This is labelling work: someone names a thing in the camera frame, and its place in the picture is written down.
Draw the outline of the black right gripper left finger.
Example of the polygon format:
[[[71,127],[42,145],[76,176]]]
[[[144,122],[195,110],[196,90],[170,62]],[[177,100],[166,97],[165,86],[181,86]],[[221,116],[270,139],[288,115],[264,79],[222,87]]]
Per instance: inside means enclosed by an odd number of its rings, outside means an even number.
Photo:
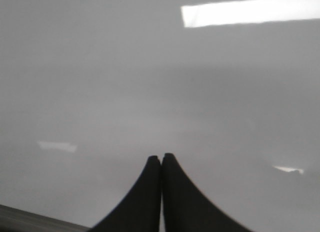
[[[148,157],[135,184],[91,232],[158,232],[161,211],[161,163]]]

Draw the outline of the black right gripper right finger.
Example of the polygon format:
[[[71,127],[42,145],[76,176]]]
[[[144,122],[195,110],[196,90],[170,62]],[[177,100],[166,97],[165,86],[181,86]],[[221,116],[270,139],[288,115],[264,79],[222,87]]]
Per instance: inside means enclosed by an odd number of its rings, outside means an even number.
[[[194,185],[176,157],[162,160],[163,216],[167,232],[248,232]]]

